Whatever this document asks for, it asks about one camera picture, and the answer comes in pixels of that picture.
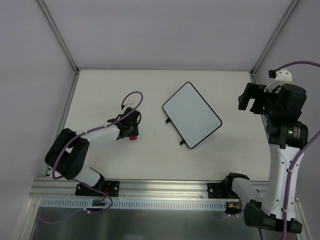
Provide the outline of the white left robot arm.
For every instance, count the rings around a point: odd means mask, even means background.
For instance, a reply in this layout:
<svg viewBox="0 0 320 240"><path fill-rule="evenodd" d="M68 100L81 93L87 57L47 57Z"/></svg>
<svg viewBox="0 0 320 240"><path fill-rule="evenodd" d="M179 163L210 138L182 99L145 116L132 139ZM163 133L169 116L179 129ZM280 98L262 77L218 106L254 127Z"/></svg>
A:
<svg viewBox="0 0 320 240"><path fill-rule="evenodd" d="M103 192L111 197L117 197L120 183L105 180L101 173L85 165L85 159L89 149L95 145L125 138L136 140L140 121L141 113L132 107L127 107L123 114L107 121L107 124L112 124L111 126L106 125L102 129L82 136L65 128L47 152L44 162L53 168L60 152L63 152L55 171L67 180L78 182L75 189L76 196L100 197Z"/></svg>

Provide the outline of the black-framed small whiteboard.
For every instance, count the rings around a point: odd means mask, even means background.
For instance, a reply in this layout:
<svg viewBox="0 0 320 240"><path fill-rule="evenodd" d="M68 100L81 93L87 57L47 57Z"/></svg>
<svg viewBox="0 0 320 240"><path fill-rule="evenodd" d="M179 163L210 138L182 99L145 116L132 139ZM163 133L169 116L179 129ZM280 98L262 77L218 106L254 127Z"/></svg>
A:
<svg viewBox="0 0 320 240"><path fill-rule="evenodd" d="M171 123L179 136L180 145L194 149L222 125L221 118L194 85L187 81L163 105L166 123Z"/></svg>

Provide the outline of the red bone-shaped eraser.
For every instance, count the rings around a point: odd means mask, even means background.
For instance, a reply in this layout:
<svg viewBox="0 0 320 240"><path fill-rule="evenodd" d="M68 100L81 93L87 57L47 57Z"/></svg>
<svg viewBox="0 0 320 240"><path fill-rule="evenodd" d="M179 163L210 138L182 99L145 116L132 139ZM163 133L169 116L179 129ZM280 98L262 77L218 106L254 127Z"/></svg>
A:
<svg viewBox="0 0 320 240"><path fill-rule="evenodd" d="M138 139L138 137L137 137L136 135L135 135L135 136L130 136L129 139L130 139L131 141L135 141L135 140Z"/></svg>

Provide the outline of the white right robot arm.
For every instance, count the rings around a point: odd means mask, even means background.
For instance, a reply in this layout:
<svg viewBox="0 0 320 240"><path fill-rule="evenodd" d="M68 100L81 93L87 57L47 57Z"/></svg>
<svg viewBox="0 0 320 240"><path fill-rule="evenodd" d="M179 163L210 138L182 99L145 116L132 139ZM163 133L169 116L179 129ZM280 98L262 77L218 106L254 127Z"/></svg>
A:
<svg viewBox="0 0 320 240"><path fill-rule="evenodd" d="M303 225L296 219L294 200L302 150L309 137L308 127L299 121L307 92L290 83L272 90L248 83L238 97L238 109L246 110L251 99L254 102L250 111L267 120L270 150L267 190L261 196L247 175L231 172L221 182L223 192L228 198L239 198L248 227L300 234Z"/></svg>

